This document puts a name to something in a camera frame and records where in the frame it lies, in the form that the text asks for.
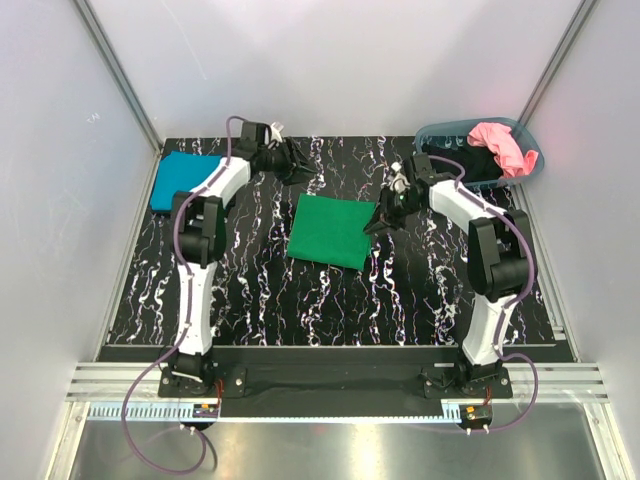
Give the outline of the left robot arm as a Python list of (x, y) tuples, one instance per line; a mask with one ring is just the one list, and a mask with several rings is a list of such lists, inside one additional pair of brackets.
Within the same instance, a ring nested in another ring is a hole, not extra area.
[(243, 120), (240, 137), (203, 181), (172, 200), (172, 247), (180, 296), (174, 346), (163, 359), (163, 385), (182, 384), (196, 396), (220, 385), (213, 359), (210, 326), (212, 282), (225, 254), (226, 218), (236, 194), (258, 173), (272, 173), (282, 184), (310, 180), (314, 170), (283, 125)]

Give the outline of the green t-shirt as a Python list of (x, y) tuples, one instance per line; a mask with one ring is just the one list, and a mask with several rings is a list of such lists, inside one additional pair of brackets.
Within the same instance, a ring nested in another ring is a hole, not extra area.
[(362, 271), (371, 249), (364, 227), (373, 202), (301, 194), (287, 255), (297, 260)]

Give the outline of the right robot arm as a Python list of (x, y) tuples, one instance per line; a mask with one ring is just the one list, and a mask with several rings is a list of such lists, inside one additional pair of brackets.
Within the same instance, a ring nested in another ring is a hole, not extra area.
[(528, 215), (504, 210), (471, 192), (460, 175), (439, 173), (433, 157), (395, 162), (364, 232), (405, 227), (408, 216), (430, 209), (467, 236), (467, 277), (475, 293), (469, 330), (449, 368), (424, 372), (437, 392), (484, 396), (502, 381), (504, 340), (512, 313), (532, 290), (536, 256)]

